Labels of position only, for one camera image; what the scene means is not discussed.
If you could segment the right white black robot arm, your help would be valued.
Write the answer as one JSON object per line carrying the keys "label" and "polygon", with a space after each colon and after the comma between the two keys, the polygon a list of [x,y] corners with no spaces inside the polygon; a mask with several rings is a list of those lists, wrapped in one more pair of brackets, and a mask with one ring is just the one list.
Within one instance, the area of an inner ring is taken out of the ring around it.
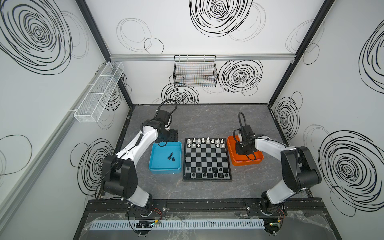
{"label": "right white black robot arm", "polygon": [[285,200],[322,182],[321,173],[307,147],[292,147],[263,134],[257,135],[249,125],[239,128],[238,138],[237,154],[247,156],[261,151],[281,162],[282,180],[262,193],[260,209],[264,215],[272,215]]}

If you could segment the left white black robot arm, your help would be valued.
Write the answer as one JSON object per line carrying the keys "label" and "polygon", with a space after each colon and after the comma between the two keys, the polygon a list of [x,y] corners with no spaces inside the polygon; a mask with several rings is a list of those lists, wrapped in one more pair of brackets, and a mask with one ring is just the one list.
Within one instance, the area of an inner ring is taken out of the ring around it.
{"label": "left white black robot arm", "polygon": [[152,119],[144,121],[131,142],[114,155],[103,159],[100,190],[128,200],[142,214],[148,215],[153,208],[153,196],[139,187],[136,166],[153,143],[178,140],[178,130],[171,129],[172,112],[156,110]]}

